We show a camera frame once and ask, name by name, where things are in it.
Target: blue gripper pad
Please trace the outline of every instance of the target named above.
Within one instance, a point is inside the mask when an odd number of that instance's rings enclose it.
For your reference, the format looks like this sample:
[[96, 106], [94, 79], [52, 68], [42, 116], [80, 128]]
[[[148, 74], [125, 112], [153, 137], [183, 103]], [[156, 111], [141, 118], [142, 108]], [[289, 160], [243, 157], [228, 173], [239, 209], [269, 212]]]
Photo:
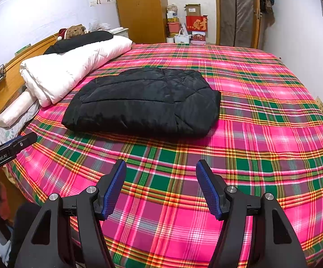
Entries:
[[204, 194], [207, 206], [210, 210], [210, 213], [216, 217], [217, 220], [220, 220], [222, 217], [222, 211], [220, 209], [220, 198], [219, 195], [211, 182], [210, 176], [205, 168], [200, 162], [196, 164], [196, 177], [198, 179], [198, 184], [201, 187], [201, 190]]
[[109, 185], [108, 187], [108, 190], [104, 196], [104, 205], [103, 205], [103, 210], [102, 210], [102, 215], [105, 219], [108, 218], [108, 216], [110, 216], [113, 211], [114, 211], [114, 208], [117, 204], [117, 200], [118, 200], [118, 197], [119, 197], [119, 193], [120, 191], [122, 190], [122, 187], [123, 187], [123, 183], [124, 183], [124, 180], [125, 180], [125, 176], [127, 174], [127, 165], [125, 163], [125, 161], [123, 161], [111, 184]]

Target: red box with gold character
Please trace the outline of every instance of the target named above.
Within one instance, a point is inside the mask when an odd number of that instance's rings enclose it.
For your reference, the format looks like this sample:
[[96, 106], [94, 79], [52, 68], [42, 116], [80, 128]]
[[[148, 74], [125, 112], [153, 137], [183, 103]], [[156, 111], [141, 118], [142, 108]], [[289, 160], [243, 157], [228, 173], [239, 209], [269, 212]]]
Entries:
[[188, 31], [207, 32], [207, 16], [186, 16], [186, 28]]

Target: metal screw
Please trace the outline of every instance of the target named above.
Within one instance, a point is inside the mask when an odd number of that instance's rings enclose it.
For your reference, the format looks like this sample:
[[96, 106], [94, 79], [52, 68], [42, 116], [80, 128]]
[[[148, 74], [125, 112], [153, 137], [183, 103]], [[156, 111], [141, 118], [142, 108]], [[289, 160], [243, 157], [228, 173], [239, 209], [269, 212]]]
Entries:
[[274, 199], [274, 196], [273, 196], [273, 194], [272, 194], [272, 193], [266, 193], [264, 197], [265, 197], [266, 199], [268, 199], [268, 200], [272, 200], [272, 199]]
[[227, 191], [228, 191], [229, 193], [235, 193], [235, 192], [237, 191], [237, 188], [236, 188], [235, 186], [233, 186], [233, 185], [229, 185], [229, 186], [227, 187]]
[[58, 194], [57, 193], [53, 193], [49, 196], [50, 200], [57, 200], [58, 199]]
[[87, 192], [88, 193], [94, 193], [94, 192], [96, 192], [96, 187], [95, 186], [90, 186], [90, 187], [87, 187]]

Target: teddy bear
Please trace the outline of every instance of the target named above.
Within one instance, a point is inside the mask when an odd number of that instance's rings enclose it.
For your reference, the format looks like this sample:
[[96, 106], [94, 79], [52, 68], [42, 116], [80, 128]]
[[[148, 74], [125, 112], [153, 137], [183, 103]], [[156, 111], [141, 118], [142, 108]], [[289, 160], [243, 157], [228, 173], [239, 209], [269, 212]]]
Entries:
[[86, 28], [82, 25], [79, 26], [71, 26], [68, 29], [63, 28], [58, 32], [57, 40], [60, 41], [62, 39], [70, 39], [75, 36], [83, 35], [86, 33]]

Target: plaid bedsheet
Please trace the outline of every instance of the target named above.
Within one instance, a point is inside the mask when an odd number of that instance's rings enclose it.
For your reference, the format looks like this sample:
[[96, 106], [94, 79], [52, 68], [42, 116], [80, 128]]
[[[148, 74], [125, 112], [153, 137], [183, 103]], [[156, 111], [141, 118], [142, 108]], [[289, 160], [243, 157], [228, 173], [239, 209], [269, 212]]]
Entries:
[[[208, 136], [167, 142], [119, 134], [76, 134], [61, 120], [93, 78], [137, 67], [200, 71], [222, 94]], [[24, 195], [42, 204], [74, 195], [109, 173], [127, 176], [102, 229], [117, 267], [207, 267], [222, 222], [209, 213], [195, 176], [199, 159], [247, 194], [273, 193], [309, 264], [323, 257], [323, 115], [307, 89], [275, 56], [219, 46], [137, 45], [89, 74], [61, 102], [42, 108], [25, 132], [38, 142], [10, 165]], [[77, 229], [75, 219], [72, 225]], [[251, 219], [239, 267], [245, 267]]]

